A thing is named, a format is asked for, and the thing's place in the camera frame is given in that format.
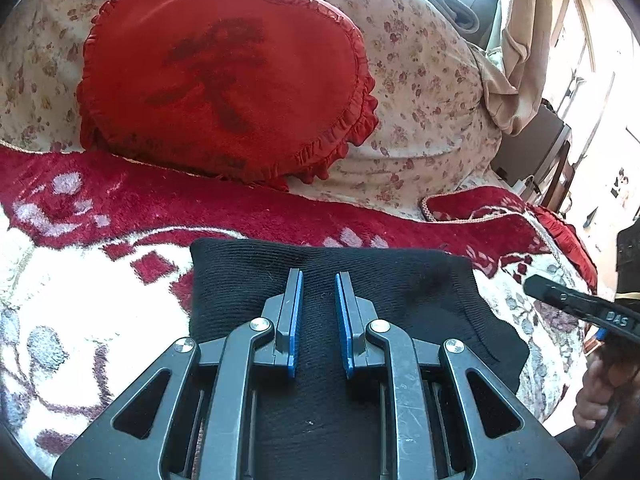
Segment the person's right hand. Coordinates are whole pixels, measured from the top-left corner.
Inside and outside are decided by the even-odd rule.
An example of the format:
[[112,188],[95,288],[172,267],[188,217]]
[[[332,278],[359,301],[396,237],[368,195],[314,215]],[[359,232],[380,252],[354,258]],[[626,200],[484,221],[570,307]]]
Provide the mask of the person's right hand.
[[593,352],[588,358],[587,370],[582,376],[582,388],[577,393],[573,411],[577,427],[591,430],[598,422],[605,420],[612,408],[616,392],[625,386],[632,389],[620,401],[612,426],[606,436],[614,437],[638,412],[639,367],[630,361],[607,361],[602,359],[602,351]]

